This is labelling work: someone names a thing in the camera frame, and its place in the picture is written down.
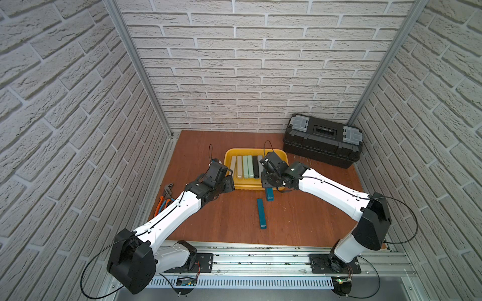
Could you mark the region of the grey pruner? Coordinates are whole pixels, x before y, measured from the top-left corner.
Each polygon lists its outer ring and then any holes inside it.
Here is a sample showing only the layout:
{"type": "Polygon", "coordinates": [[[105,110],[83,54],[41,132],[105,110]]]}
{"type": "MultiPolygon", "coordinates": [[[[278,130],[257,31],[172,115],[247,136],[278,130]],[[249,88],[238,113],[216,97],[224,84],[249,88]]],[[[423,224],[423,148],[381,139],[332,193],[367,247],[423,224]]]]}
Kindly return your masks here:
{"type": "Polygon", "coordinates": [[[262,171],[263,168],[264,168],[264,165],[262,163],[262,160],[263,160],[263,156],[262,155],[258,155],[258,163],[259,163],[259,169],[262,171]]]}

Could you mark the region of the black folding pruner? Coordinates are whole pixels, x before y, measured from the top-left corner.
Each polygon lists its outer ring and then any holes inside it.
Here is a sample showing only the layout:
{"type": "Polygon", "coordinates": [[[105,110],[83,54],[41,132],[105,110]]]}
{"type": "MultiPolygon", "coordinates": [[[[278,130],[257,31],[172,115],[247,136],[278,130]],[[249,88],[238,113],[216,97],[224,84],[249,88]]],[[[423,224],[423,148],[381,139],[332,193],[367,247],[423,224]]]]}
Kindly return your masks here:
{"type": "Polygon", "coordinates": [[[254,179],[259,179],[260,178],[260,171],[259,171],[258,156],[252,156],[252,165],[253,165],[254,179]]]}

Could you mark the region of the teal pruner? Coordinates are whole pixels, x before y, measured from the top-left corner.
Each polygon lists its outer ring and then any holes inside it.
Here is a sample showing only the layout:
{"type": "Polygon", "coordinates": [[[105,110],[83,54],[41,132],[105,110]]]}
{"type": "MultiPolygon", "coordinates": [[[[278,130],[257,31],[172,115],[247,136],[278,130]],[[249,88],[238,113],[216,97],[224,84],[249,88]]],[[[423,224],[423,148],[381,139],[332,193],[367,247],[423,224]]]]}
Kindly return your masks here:
{"type": "Polygon", "coordinates": [[[265,193],[267,201],[274,201],[274,192],[272,188],[266,188],[265,193]]]}
{"type": "Polygon", "coordinates": [[[264,202],[262,198],[257,199],[257,210],[259,215],[259,226],[260,229],[264,230],[267,228],[266,214],[264,211],[264,202]]]}

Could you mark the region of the yellow plastic tray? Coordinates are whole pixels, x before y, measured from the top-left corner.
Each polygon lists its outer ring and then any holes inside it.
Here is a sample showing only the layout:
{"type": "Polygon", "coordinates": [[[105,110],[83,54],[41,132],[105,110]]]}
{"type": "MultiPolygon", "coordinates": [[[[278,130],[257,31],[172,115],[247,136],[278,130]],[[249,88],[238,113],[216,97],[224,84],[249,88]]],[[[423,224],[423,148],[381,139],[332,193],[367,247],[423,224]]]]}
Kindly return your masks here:
{"type": "Polygon", "coordinates": [[[233,170],[236,190],[264,190],[263,166],[259,162],[272,149],[233,148],[225,153],[224,163],[233,170]]]}

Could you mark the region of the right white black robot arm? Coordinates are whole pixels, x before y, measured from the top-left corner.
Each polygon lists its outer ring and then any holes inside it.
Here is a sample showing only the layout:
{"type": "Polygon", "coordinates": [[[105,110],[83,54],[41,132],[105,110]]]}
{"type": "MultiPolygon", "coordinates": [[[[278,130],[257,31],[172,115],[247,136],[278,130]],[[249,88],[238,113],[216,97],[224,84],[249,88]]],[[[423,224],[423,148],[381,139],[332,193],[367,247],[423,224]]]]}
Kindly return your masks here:
{"type": "Polygon", "coordinates": [[[381,249],[391,225],[385,196],[349,189],[297,161],[288,165],[274,152],[268,152],[259,164],[261,174],[271,186],[312,194],[357,222],[352,231],[331,249],[327,262],[332,271],[342,272],[361,253],[381,249]]]}

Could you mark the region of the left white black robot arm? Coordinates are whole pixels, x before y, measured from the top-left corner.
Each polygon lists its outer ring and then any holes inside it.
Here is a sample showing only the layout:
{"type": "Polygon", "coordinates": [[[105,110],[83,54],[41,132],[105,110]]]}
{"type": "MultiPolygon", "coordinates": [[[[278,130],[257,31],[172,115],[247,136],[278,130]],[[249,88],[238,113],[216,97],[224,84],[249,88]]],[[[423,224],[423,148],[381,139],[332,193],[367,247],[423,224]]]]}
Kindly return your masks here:
{"type": "Polygon", "coordinates": [[[219,195],[234,190],[233,170],[212,159],[207,171],[188,183],[167,209],[133,231],[123,229],[115,236],[107,271],[130,293],[137,294],[158,272],[190,270],[195,264],[196,248],[185,241],[168,248],[161,245],[191,215],[219,195]]]}

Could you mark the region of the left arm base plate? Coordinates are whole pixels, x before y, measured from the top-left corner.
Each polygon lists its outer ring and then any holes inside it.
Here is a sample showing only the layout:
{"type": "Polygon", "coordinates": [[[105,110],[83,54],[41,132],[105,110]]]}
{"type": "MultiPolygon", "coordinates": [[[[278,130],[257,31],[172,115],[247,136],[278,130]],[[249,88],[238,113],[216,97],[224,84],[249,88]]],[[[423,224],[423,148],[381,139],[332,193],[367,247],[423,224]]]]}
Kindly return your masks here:
{"type": "Polygon", "coordinates": [[[213,267],[213,253],[197,253],[185,266],[172,268],[167,273],[211,273],[213,267]]]}

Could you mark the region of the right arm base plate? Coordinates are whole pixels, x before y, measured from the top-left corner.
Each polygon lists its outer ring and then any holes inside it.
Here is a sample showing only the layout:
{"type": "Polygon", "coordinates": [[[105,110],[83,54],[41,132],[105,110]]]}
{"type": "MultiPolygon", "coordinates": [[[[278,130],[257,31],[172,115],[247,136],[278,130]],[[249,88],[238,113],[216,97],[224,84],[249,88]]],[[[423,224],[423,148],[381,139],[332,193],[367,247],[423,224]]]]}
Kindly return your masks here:
{"type": "Polygon", "coordinates": [[[314,253],[308,255],[313,274],[361,274],[362,270],[357,258],[345,263],[332,254],[314,253]]]}

